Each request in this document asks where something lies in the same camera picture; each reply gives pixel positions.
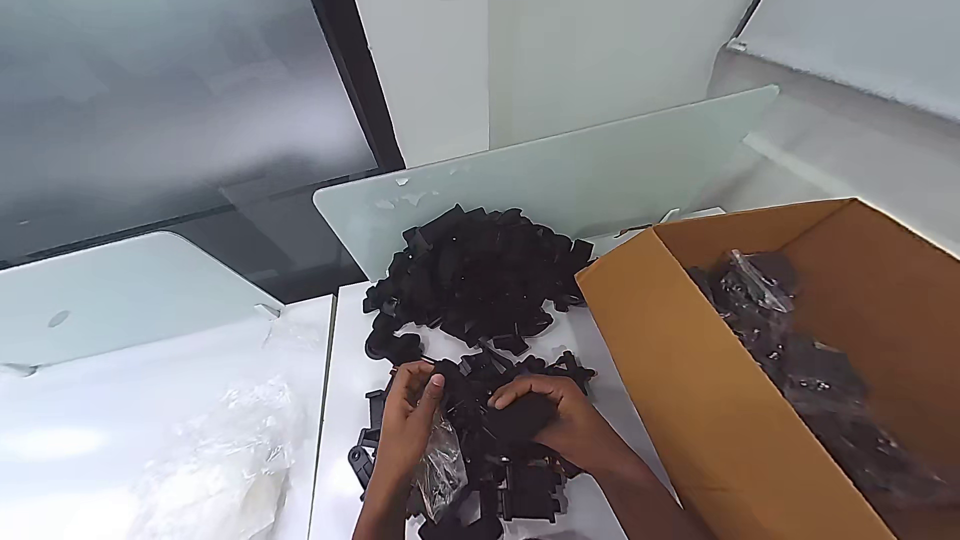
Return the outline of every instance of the white wall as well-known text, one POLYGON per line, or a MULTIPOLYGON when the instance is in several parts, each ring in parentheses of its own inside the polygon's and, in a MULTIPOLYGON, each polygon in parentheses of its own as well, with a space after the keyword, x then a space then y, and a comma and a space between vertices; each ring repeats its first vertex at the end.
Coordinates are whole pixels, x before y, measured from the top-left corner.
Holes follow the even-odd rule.
POLYGON ((407 166, 487 150, 487 0, 357 7, 407 166))
POLYGON ((699 101, 750 0, 489 0, 500 147, 699 101))
POLYGON ((709 93, 770 83, 780 97, 701 206, 855 195, 960 255, 960 124, 728 52, 709 93))

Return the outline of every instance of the pile of black plastic parts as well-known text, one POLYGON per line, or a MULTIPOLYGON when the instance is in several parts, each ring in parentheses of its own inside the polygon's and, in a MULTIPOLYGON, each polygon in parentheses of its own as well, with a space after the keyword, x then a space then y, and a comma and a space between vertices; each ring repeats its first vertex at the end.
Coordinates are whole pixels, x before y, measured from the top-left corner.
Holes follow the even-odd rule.
MULTIPOLYGON (((582 472, 531 440, 553 419, 556 407, 539 394, 528 394, 503 410, 487 407, 487 400, 524 374, 569 377, 587 394, 596 374, 580 366, 571 352, 551 365, 535 356, 515 364, 494 349, 515 356, 526 352, 525 338, 553 323, 544 301, 552 301, 557 311, 584 304, 574 275, 588 265, 593 246, 536 225, 519 209, 464 212, 459 205, 403 237, 407 248, 394 255, 389 277, 367 291, 364 312, 379 310, 367 355, 388 358, 394 365, 423 358, 417 334, 396 335, 407 323, 439 328, 480 349, 462 356, 459 364, 434 361, 435 371, 445 377, 442 411, 456 430, 468 482, 439 521, 426 520, 420 537, 495 540, 503 534, 501 519, 553 523, 564 510, 565 479, 582 472), (479 518, 471 523, 460 511, 467 501, 479 505, 479 518)), ((367 395, 371 427, 361 430, 348 456, 365 489, 373 470, 366 449, 376 456, 389 389, 367 395)), ((407 511, 426 513, 416 490, 407 511)))
POLYGON ((367 339, 370 358, 394 365, 419 359, 420 337, 395 335, 407 323, 520 356, 529 349, 524 338, 553 323, 543 301, 564 312, 584 303, 574 275, 588 265, 593 245, 535 225, 519 209, 464 212, 457 205, 403 238, 407 248, 364 301, 365 313, 380 311, 367 339))
POLYGON ((872 419, 847 355, 792 331, 797 273, 780 253, 729 252, 687 274, 810 430, 878 509, 952 498, 944 482, 872 419))

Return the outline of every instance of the open cardboard box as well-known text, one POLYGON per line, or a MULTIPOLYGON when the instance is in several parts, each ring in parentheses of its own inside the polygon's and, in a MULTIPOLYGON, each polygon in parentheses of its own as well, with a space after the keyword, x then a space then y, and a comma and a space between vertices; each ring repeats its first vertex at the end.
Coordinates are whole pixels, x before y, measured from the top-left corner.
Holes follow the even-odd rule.
POLYGON ((849 355, 912 455, 960 469, 960 261, 858 200, 804 203, 658 225, 577 276, 684 505, 721 540, 960 538, 960 507, 881 520, 756 366, 684 271, 730 249, 786 254, 795 330, 849 355))

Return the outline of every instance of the plastic bag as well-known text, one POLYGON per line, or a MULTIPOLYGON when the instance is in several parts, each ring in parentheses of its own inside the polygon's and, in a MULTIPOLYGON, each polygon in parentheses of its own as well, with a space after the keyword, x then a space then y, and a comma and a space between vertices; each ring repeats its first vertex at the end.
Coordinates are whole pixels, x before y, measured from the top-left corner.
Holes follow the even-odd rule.
POLYGON ((433 416, 426 452, 414 477, 427 517, 439 523, 467 482, 467 466, 457 432, 438 410, 433 416))
POLYGON ((874 505, 956 503, 946 482, 865 414, 801 414, 853 485, 874 505))
POLYGON ((130 540, 248 540, 273 526, 293 464, 301 414, 276 378, 233 386, 208 414, 177 429, 168 455, 134 487, 130 540))
POLYGON ((787 338, 783 396, 800 413, 863 412, 867 384, 847 355, 800 334, 787 338))
POLYGON ((732 250, 708 279, 708 299, 712 299, 717 313, 757 365, 782 388, 785 380, 781 361, 792 325, 792 295, 796 289, 796 274, 789 260, 776 253, 744 256, 732 250), (765 271, 761 272, 754 262, 765 271))
POLYGON ((878 426, 847 355, 792 330, 796 271, 779 253, 733 250, 687 270, 854 485, 879 507, 957 503, 956 493, 878 426))

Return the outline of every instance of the white desk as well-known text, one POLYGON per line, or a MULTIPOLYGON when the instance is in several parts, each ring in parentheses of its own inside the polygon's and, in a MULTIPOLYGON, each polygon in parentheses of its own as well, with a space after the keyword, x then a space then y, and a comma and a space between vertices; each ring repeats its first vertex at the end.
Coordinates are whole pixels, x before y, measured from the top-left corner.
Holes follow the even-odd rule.
POLYGON ((0 380, 0 536, 120 540, 144 465, 174 427, 216 406, 231 384, 281 374, 305 415, 276 540, 305 540, 320 431, 332 297, 0 380))
MULTIPOLYGON (((374 313, 364 314, 361 306, 369 286, 369 283, 358 283, 342 287, 338 295, 310 540, 348 540, 360 512, 363 490, 347 463, 347 452, 356 444, 360 429, 370 425, 370 410, 364 395, 386 386, 391 369, 389 361, 370 360, 364 354, 364 341, 374 317, 374 313)), ((549 311, 556 322, 544 334, 528 340, 531 349, 524 356, 537 355, 552 362, 568 348, 583 365, 597 370, 597 377, 590 382, 597 410, 650 465, 660 481, 669 486, 666 472, 589 310, 575 307, 568 314, 549 311)), ((403 331, 420 334, 428 356, 459 362, 460 356, 468 353, 463 342, 441 331, 417 329, 412 325, 403 331)), ((580 475, 566 484, 564 493, 569 509, 567 514, 558 516, 556 525, 514 520, 504 523, 504 538, 625 538, 593 478, 580 475)), ((408 539, 419 538, 417 529, 421 520, 407 523, 408 539)))

